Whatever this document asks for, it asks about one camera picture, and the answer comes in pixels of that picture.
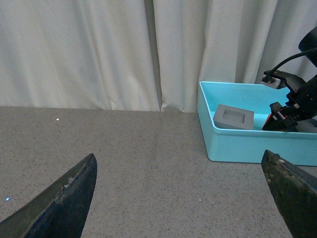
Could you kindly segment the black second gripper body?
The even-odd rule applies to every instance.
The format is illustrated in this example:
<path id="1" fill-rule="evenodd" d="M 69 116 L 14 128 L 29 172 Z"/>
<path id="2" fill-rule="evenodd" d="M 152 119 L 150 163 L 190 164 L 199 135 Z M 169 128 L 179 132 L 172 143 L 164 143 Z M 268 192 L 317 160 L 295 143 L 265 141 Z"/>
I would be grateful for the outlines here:
<path id="1" fill-rule="evenodd" d="M 296 126 L 298 121 L 307 120 L 317 115 L 317 76 L 308 82 L 290 74 L 285 81 L 290 89 L 286 95 L 289 100 L 286 113 L 286 126 Z"/>

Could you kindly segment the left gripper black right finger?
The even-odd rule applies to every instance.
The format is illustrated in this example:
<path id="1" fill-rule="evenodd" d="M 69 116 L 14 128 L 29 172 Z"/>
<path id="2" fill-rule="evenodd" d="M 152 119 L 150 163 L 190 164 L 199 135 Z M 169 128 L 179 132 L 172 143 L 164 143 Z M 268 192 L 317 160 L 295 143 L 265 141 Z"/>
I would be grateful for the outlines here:
<path id="1" fill-rule="evenodd" d="M 267 117 L 262 130 L 286 131 L 293 127 L 294 121 L 290 117 L 291 107 L 282 106 L 279 102 L 270 104 L 271 113 Z"/>

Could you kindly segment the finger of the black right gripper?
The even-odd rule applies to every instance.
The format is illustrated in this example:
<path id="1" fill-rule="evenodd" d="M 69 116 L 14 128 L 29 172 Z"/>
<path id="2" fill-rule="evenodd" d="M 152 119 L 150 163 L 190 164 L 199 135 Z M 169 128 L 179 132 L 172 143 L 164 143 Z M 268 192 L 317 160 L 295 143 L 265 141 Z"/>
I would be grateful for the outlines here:
<path id="1" fill-rule="evenodd" d="M 271 195 L 294 238 L 317 236 L 317 178 L 269 150 L 262 170 Z"/>

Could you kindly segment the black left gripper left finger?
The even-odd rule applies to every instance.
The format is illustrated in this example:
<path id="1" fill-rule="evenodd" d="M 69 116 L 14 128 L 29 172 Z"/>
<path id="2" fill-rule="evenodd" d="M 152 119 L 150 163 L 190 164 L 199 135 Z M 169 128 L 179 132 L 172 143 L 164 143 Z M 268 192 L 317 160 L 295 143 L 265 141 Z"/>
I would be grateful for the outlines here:
<path id="1" fill-rule="evenodd" d="M 0 223 L 2 238 L 79 238 L 97 180 L 89 154 L 21 209 Z"/>

